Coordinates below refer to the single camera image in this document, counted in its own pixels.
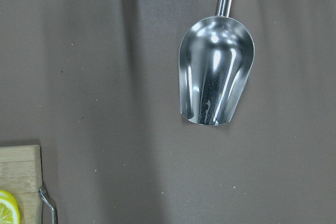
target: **wooden cutting board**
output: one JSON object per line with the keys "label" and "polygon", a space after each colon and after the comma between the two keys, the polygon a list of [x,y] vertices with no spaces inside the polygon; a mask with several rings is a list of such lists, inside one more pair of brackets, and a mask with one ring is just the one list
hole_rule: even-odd
{"label": "wooden cutting board", "polygon": [[17,200],[20,224],[41,224],[41,151],[39,145],[0,147],[0,189]]}

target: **stainless steel scoop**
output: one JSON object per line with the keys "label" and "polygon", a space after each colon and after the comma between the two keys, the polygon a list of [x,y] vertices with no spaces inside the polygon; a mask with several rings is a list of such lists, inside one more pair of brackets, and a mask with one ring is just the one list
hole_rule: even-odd
{"label": "stainless steel scoop", "polygon": [[231,1],[218,0],[217,16],[197,22],[181,43],[181,113],[193,123],[230,122],[252,66],[254,43],[228,17]]}

